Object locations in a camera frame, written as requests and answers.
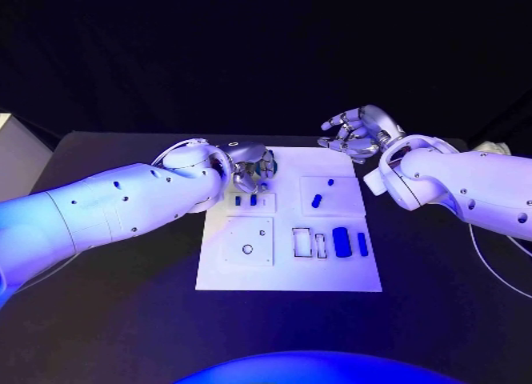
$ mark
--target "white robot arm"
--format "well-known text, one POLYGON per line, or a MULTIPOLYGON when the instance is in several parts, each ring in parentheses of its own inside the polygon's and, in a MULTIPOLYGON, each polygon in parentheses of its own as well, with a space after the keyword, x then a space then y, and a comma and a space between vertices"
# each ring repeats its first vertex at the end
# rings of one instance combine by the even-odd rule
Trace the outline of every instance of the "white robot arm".
POLYGON ((274 174, 257 143, 178 143, 152 165, 133 164, 23 198, 0 202, 0 306, 23 283, 84 250, 147 233, 221 199, 234 174, 251 193, 255 166, 274 174))
POLYGON ((438 138, 407 136, 376 106, 346 111, 322 129, 338 124, 338 137, 320 138, 322 146, 361 164, 384 152, 379 167, 363 178, 375 195, 388 191, 407 210, 441 204, 464 222, 532 241, 532 159, 460 153, 438 138))

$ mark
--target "shape sorting board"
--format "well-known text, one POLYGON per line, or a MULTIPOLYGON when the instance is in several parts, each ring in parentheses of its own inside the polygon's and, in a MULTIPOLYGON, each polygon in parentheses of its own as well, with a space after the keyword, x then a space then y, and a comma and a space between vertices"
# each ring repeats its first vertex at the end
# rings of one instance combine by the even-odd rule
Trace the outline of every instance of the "shape sorting board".
POLYGON ((251 206, 250 195, 229 185, 225 199, 205 213, 196 290, 379 292, 362 192, 351 158, 325 148, 270 149, 276 153, 278 172, 273 179, 263 180, 268 189, 257 194, 257 205, 251 206), (312 207, 316 194, 322 194, 319 208, 312 207), (268 220, 270 240, 268 233, 260 234, 268 220), (333 229, 340 226, 351 238, 352 255, 346 258, 335 254, 333 229), (293 228, 310 229, 312 257, 294 257, 293 228), (365 234, 365 257, 358 233, 365 234), (327 254, 325 258, 317 258, 317 234, 325 238, 320 245, 320 253, 327 254), (245 245, 251 246, 250 254, 242 250, 245 245))

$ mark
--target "black table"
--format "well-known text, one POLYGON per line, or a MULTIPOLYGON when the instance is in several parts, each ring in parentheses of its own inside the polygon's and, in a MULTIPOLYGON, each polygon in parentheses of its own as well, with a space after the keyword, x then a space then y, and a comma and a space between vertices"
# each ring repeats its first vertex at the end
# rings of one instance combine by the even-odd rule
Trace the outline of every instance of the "black table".
MULTIPOLYGON (((191 137, 74 132, 35 191, 152 162, 191 137)), ((312 137, 205 138, 316 146, 312 137)), ((356 167, 359 176, 374 163, 356 167)), ((84 252, 10 299, 0 311, 0 383, 170 382, 283 350, 371 354, 467 382, 532 381, 532 300, 487 271, 467 225, 441 206, 407 212, 363 183, 362 194, 382 293, 196 291, 205 214, 191 214, 84 252)), ((497 253, 502 236, 480 237, 497 253)))

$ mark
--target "cable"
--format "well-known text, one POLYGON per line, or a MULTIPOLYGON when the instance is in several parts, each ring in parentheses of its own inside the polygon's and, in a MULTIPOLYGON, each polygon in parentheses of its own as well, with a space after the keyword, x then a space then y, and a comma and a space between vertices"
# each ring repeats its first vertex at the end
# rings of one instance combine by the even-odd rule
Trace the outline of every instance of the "cable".
POLYGON ((508 238, 510 239, 512 243, 518 246, 518 248, 532 257, 532 253, 528 251, 528 249, 519 244, 519 241, 512 238, 510 236, 508 236, 508 238))
POLYGON ((483 258, 483 255, 482 255, 482 251, 479 250, 479 247, 477 247, 477 240, 476 240, 476 235, 473 234, 473 227, 472 227, 472 224, 469 224, 470 226, 470 234, 472 234, 472 241, 473 241, 473 246, 476 247, 476 251, 477 251, 477 255, 479 255, 479 258, 482 259, 482 262, 485 264, 485 266, 489 268, 489 271, 493 273, 493 275, 497 277, 497 279, 518 292, 521 293, 523 296, 526 296, 528 298, 532 298, 532 296, 529 294, 526 294, 522 290, 519 290, 502 277, 500 275, 495 272, 495 270, 490 268, 490 265, 487 264, 487 262, 485 261, 485 258, 483 258))
POLYGON ((46 274, 45 276, 42 276, 41 278, 38 278, 38 280, 35 280, 32 283, 29 283, 28 285, 23 285, 21 286, 21 288, 18 289, 18 291, 15 292, 15 294, 18 294, 19 292, 22 292, 23 290, 26 290, 28 288, 31 288, 35 284, 39 284, 42 280, 45 280, 46 278, 49 278, 74 260, 75 258, 81 255, 81 252, 78 254, 75 254, 68 260, 67 262, 64 262, 64 264, 52 271, 49 272, 49 274, 46 274))

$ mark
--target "robotic hand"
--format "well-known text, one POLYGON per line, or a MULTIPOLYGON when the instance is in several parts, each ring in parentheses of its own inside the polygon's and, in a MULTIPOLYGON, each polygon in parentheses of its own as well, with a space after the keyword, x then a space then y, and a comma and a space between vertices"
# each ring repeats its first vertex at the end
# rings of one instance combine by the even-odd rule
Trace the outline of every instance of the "robotic hand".
POLYGON ((322 129, 338 124, 338 136, 320 138, 322 146, 359 164, 382 152, 379 167, 363 178, 375 195, 388 191, 407 210, 441 204, 464 222, 532 241, 532 159, 460 153, 438 138, 407 136, 376 106, 343 112, 322 129))
POLYGON ((254 171, 274 175, 266 146, 205 139, 179 142, 152 165, 133 164, 0 202, 0 306, 23 283, 84 250, 147 233, 222 199, 231 174, 257 191, 254 171))

